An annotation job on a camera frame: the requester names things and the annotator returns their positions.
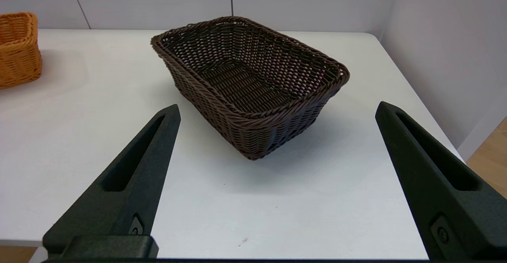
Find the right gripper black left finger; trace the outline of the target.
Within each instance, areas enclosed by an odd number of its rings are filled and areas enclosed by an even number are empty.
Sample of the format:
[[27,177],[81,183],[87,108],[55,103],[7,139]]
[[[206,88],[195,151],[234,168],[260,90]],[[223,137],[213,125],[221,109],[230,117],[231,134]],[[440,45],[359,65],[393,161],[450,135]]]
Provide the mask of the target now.
[[51,261],[156,258],[151,236],[181,116],[157,112],[44,234]]

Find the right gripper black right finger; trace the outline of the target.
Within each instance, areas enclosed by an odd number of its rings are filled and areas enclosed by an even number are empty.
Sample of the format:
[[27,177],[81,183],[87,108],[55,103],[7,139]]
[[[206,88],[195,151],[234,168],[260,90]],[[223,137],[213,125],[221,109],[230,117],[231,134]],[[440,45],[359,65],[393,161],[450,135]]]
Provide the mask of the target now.
[[506,199],[404,110],[375,120],[429,259],[506,260]]

